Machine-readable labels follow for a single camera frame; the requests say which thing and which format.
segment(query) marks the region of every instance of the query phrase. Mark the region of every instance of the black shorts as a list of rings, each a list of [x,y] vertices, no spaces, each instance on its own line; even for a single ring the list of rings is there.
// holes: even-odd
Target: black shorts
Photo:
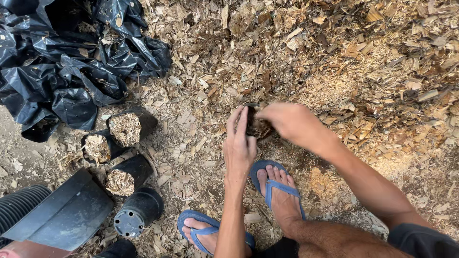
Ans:
[[[415,258],[459,258],[459,245],[436,230],[416,224],[403,223],[389,234],[387,242]],[[298,243],[283,237],[254,258],[297,258]]]

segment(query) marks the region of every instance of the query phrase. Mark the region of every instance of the blue flip-flop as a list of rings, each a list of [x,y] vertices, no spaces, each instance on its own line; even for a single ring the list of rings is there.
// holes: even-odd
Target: blue flip-flop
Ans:
[[[255,186],[255,188],[261,193],[260,191],[260,182],[258,181],[257,177],[257,171],[259,169],[266,169],[266,166],[271,165],[273,167],[277,167],[279,170],[284,170],[285,173],[288,175],[287,169],[284,168],[281,164],[272,161],[272,160],[259,160],[253,164],[253,166],[250,168],[250,178],[252,179],[252,183]],[[289,193],[293,196],[298,197],[301,200],[300,193],[298,192],[297,189],[292,188],[290,186],[281,184],[277,181],[274,181],[272,179],[269,179],[268,176],[268,181],[266,182],[266,197],[264,198],[264,202],[268,205],[269,209],[271,209],[271,191],[272,188],[275,187],[277,189],[280,189],[281,191],[284,191],[286,193]],[[306,220],[306,216],[304,215],[303,207],[301,206],[300,202],[300,209],[301,209],[301,217],[303,220]]]
[[[197,230],[194,228],[191,228],[191,238],[193,239],[195,245],[199,248],[199,250],[208,253],[210,255],[213,255],[213,253],[210,253],[202,244],[201,241],[199,241],[197,235],[209,235],[218,232],[220,228],[220,222],[212,219],[211,217],[202,214],[201,212],[193,211],[193,210],[184,210],[182,213],[179,215],[179,219],[177,220],[177,227],[179,228],[180,233],[182,236],[187,240],[190,241],[186,236],[185,233],[183,232],[182,228],[185,226],[185,219],[188,218],[193,218],[196,219],[197,221],[201,222],[206,222],[209,223],[211,226],[205,229]],[[250,234],[246,232],[246,244],[252,249],[255,250],[255,238]]]

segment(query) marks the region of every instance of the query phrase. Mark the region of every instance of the person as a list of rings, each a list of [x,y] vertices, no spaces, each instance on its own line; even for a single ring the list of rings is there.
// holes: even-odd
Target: person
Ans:
[[[384,242],[348,225],[304,220],[294,180],[285,168],[272,161],[254,164],[256,139],[246,136],[247,112],[247,107],[238,107],[227,123],[221,223],[191,216],[197,214],[195,211],[179,216],[180,232],[199,249],[217,258],[459,257],[455,241],[431,228],[394,184],[351,153],[309,109],[274,103],[258,112],[257,118],[269,120],[283,138],[333,164],[362,205],[387,225],[390,234]],[[242,194],[249,172],[285,236],[260,253],[254,252],[248,233],[244,235]]]

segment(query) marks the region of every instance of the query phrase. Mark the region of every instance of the foot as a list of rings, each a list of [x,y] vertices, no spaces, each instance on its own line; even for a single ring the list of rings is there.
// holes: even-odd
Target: foot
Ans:
[[[260,182],[260,191],[263,197],[266,197],[266,182],[268,181],[268,177],[281,184],[296,188],[292,176],[287,175],[282,169],[279,170],[277,167],[268,165],[266,169],[259,169],[257,171],[257,178]],[[293,221],[302,220],[299,198],[275,187],[271,188],[271,210],[273,211],[276,222],[286,237],[290,235],[291,227],[289,225]]]
[[[193,239],[191,238],[191,228],[201,230],[204,228],[211,227],[210,224],[197,221],[196,219],[188,218],[185,219],[184,221],[185,226],[182,228],[183,232],[185,233],[186,238],[190,241],[191,244],[195,244]],[[215,248],[217,247],[217,238],[218,238],[218,232],[209,234],[209,235],[197,235],[199,241],[201,244],[212,254],[215,253]],[[252,256],[252,250],[248,245],[246,245],[246,257],[251,257]]]

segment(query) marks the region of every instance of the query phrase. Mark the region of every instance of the flip-flop strap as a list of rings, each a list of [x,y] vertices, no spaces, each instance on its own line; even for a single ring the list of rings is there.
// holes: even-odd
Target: flip-flop strap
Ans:
[[[193,239],[195,245],[203,252],[206,252],[210,255],[213,255],[213,253],[210,253],[202,244],[201,244],[201,241],[199,241],[198,239],[198,236],[197,235],[210,235],[210,234],[213,234],[213,233],[217,233],[218,232],[218,228],[217,227],[208,227],[208,228],[205,228],[205,229],[201,229],[201,230],[197,230],[197,229],[194,229],[194,228],[191,228],[191,239]]]
[[[268,205],[270,210],[272,210],[271,209],[271,191],[273,187],[301,199],[300,193],[298,192],[297,189],[269,179],[268,182],[266,182],[266,197],[264,198],[264,202]],[[301,207],[301,202],[300,202],[300,210],[301,210],[301,218],[305,220],[306,215],[304,214],[304,210]]]

